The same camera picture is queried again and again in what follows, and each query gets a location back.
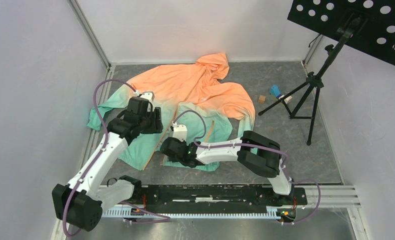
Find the orange and mint hooded jacket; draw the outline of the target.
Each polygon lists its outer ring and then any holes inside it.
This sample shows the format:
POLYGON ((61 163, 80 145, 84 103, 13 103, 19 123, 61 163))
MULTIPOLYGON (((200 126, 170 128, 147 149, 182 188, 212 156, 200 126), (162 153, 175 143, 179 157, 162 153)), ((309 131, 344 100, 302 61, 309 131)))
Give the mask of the orange and mint hooded jacket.
POLYGON ((256 111, 241 84, 224 82, 228 72, 225 53, 202 56, 193 64, 154 67, 130 78, 106 102, 92 109, 87 126, 99 131, 100 117, 125 108, 134 90, 153 92, 153 103, 161 108, 162 133, 138 136, 119 157, 137 170, 143 170, 160 150, 173 121, 186 126, 188 143, 197 136, 211 143, 228 140, 233 130, 230 119, 239 121, 237 136, 241 137, 254 128, 256 111))

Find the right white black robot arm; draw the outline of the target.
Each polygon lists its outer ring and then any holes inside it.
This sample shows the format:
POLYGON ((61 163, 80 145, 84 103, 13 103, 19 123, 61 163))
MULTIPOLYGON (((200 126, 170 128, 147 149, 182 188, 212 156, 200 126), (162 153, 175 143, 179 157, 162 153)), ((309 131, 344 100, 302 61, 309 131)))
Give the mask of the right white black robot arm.
POLYGON ((178 136, 170 136, 160 151, 173 163, 196 168, 216 162, 237 162, 254 174, 267 178, 280 204, 289 203, 295 196, 292 180, 284 172, 287 154, 280 145, 254 131, 247 130, 242 137, 222 142, 187 143, 178 136))

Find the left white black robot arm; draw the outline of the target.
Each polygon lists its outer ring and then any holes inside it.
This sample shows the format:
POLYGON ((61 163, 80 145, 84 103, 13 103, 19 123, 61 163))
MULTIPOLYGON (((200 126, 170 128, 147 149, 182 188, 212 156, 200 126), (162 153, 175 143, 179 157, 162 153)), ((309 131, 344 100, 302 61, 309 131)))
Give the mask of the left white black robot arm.
POLYGON ((106 174, 139 135, 162 132, 161 108, 153 106, 153 92, 133 96, 126 109, 107 124, 97 149, 79 172, 66 185, 52 190, 56 217, 85 231, 93 230, 104 212, 121 201, 138 203, 143 191, 141 181, 123 176, 114 184, 100 189, 106 174))

